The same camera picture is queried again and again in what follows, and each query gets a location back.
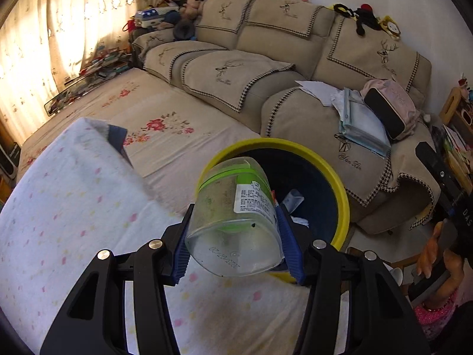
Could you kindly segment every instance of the white wall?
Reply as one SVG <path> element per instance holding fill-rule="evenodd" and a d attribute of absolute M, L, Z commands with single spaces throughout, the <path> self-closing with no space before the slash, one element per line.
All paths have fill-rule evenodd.
<path fill-rule="evenodd" d="M 425 110 L 438 113 L 450 89 L 464 72 L 473 85 L 473 35 L 451 0 L 312 0 L 342 3 L 356 9 L 368 3 L 376 16 L 390 15 L 402 40 L 432 63 L 430 94 Z"/>

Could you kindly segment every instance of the hand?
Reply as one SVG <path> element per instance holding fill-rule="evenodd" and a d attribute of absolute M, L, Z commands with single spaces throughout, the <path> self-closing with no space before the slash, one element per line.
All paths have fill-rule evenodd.
<path fill-rule="evenodd" d="M 432 237 L 427 241 L 424 250 L 417 260 L 417 274 L 424 273 L 426 278 L 432 275 L 432 265 L 437 260 L 438 255 L 438 237 L 443 228 L 443 222 L 437 223 Z M 450 272 L 450 277 L 441 285 L 441 287 L 424 302 L 429 309 L 438 309 L 445 305 L 453 292 L 463 281 L 464 272 L 462 257 L 446 249 L 443 254 L 446 269 Z"/>

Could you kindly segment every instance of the sofa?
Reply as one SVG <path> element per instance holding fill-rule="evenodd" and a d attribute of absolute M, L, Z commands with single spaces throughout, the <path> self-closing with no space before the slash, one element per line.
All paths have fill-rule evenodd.
<path fill-rule="evenodd" d="M 172 29 L 138 37 L 133 49 L 148 73 L 218 108 L 262 137 L 311 148 L 337 171 L 349 195 L 351 221 L 367 233 L 427 220 L 440 189 L 415 156 L 427 141 L 415 133 L 383 159 L 339 137 L 335 108 L 299 88 L 315 80 L 361 90 L 394 78 L 421 110 L 431 64 L 387 33 L 365 28 L 326 7 L 296 0 L 206 0 L 196 41 L 174 41 Z"/>

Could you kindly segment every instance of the pink sleeve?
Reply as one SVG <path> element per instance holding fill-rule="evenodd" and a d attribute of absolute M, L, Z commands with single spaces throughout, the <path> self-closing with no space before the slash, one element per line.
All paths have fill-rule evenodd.
<path fill-rule="evenodd" d="M 437 311 L 428 311 L 424 308 L 423 304 L 414 309 L 427 340 L 435 339 L 452 317 L 455 311 L 456 296 L 457 290 L 452 294 L 445 307 Z"/>

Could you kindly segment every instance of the curtain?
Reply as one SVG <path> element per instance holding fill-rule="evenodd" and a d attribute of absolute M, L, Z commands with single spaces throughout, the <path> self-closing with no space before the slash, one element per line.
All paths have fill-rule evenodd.
<path fill-rule="evenodd" d="M 122 27 L 151 1 L 18 0 L 0 29 L 0 120 L 18 143 L 98 48 L 128 46 Z"/>

